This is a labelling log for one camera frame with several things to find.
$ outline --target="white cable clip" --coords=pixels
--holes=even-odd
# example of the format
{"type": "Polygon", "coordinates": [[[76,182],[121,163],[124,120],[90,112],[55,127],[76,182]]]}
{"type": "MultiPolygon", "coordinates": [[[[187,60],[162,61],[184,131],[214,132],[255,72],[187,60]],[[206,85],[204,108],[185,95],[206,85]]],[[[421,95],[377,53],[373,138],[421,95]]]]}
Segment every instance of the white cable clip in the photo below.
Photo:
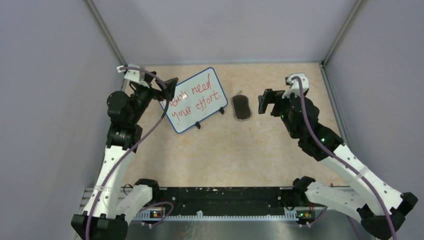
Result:
{"type": "Polygon", "coordinates": [[[116,70],[118,70],[118,73],[123,73],[125,70],[121,70],[122,67],[125,67],[124,65],[120,65],[116,67],[116,70]]]}
{"type": "Polygon", "coordinates": [[[97,190],[98,192],[111,192],[113,189],[107,186],[95,185],[94,190],[97,190]]]}
{"type": "Polygon", "coordinates": [[[370,169],[367,166],[364,165],[363,168],[359,171],[359,173],[353,178],[353,181],[358,181],[369,171],[370,171],[370,169]]]}

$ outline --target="whiteboard stand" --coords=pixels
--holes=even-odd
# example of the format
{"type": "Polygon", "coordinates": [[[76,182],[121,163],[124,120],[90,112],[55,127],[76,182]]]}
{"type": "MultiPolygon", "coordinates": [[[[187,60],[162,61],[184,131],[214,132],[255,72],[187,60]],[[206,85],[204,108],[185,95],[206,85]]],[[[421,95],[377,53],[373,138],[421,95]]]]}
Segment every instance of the whiteboard stand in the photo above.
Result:
{"type": "MultiPolygon", "coordinates": [[[[219,108],[219,112],[220,112],[222,115],[224,115],[225,110],[224,110],[224,107],[223,107],[223,106],[219,108]]],[[[196,128],[197,128],[197,129],[200,129],[200,128],[202,127],[202,126],[200,125],[200,122],[198,122],[198,121],[197,121],[194,125],[196,126],[196,128]]]]}

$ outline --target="tan work surface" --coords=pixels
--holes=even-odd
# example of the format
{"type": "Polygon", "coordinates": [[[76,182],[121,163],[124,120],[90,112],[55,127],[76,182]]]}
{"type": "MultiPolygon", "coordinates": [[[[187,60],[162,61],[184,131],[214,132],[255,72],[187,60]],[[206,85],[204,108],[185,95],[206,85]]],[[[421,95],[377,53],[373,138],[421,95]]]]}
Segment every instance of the tan work surface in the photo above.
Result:
{"type": "MultiPolygon", "coordinates": [[[[286,90],[285,77],[306,73],[310,90],[307,97],[320,110],[319,122],[337,134],[334,113],[318,63],[226,64],[152,66],[158,77],[174,77],[182,82],[213,67],[228,98],[225,114],[217,112],[202,121],[201,129],[192,127],[177,134],[168,119],[138,147],[129,165],[125,183],[140,178],[154,179],[162,187],[270,187],[292,186],[303,176],[326,184],[346,185],[330,169],[316,162],[291,139],[278,117],[258,114],[258,95],[265,89],[286,90]],[[249,98],[252,117],[234,118],[231,97],[239,91],[249,98]]],[[[133,91],[126,87],[127,94],[133,91]]],[[[162,108],[152,101],[139,121],[143,135],[158,121],[162,108]]]]}

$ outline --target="black robot arm segment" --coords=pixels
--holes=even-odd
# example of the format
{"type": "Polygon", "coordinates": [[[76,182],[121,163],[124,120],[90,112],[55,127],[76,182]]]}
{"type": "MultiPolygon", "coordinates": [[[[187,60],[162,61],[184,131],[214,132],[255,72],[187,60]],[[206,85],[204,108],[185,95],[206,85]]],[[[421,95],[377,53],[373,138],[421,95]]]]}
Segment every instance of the black robot arm segment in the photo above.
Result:
{"type": "MultiPolygon", "coordinates": [[[[302,115],[300,97],[294,93],[291,93],[289,97],[283,97],[285,92],[284,90],[274,91],[272,89],[266,89],[263,95],[258,97],[258,113],[264,114],[268,104],[274,104],[271,116],[281,118],[290,137],[292,139],[299,139],[298,146],[302,151],[317,161],[328,157],[328,154],[315,143],[306,127],[302,115]]],[[[307,97],[305,97],[305,106],[306,114],[314,133],[324,146],[334,151],[343,143],[343,140],[333,130],[318,122],[320,110],[307,97]]]]}
{"type": "Polygon", "coordinates": [[[124,91],[115,91],[107,98],[107,115],[111,121],[106,142],[108,148],[112,145],[121,146],[124,150],[131,148],[141,138],[143,129],[137,123],[150,102],[172,101],[174,98],[177,77],[165,81],[166,89],[159,84],[161,90],[152,88],[152,80],[146,74],[143,84],[130,82],[135,87],[130,96],[124,91]]]}

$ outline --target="red handwritten text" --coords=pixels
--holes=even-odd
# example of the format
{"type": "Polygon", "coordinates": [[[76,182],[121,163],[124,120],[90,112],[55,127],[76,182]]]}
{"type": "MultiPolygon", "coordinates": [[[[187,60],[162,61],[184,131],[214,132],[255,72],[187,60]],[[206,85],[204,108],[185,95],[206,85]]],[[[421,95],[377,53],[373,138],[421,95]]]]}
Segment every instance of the red handwritten text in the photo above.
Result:
{"type": "Polygon", "coordinates": [[[201,92],[206,91],[208,89],[211,89],[211,82],[209,80],[209,73],[207,74],[207,82],[206,82],[206,84],[203,83],[202,85],[199,84],[199,85],[197,85],[195,87],[192,87],[191,88],[191,92],[193,94],[195,94],[195,92],[196,93],[201,93],[201,92]]]}
{"type": "Polygon", "coordinates": [[[181,109],[179,112],[174,111],[172,113],[172,116],[176,117],[178,119],[178,122],[179,122],[181,116],[187,116],[191,113],[192,113],[191,107],[187,106],[185,109],[181,109]]]}
{"type": "Polygon", "coordinates": [[[204,96],[202,96],[201,97],[201,99],[199,99],[199,103],[198,104],[196,104],[196,108],[197,109],[201,109],[202,110],[202,112],[203,112],[203,110],[205,110],[206,109],[206,106],[208,105],[208,104],[210,104],[210,103],[212,103],[212,100],[213,99],[215,99],[215,100],[217,100],[217,99],[219,99],[221,96],[219,95],[219,96],[217,96],[217,92],[215,92],[215,90],[213,90],[213,93],[211,94],[211,95],[209,95],[206,99],[205,99],[205,97],[204,96]]]}
{"type": "MultiPolygon", "coordinates": [[[[172,101],[169,102],[169,104],[172,107],[176,107],[182,99],[188,99],[189,98],[189,95],[187,95],[187,92],[185,92],[185,91],[179,91],[179,92],[180,93],[175,93],[172,101]]],[[[163,105],[165,105],[166,103],[167,103],[166,100],[162,100],[163,105]]]]}

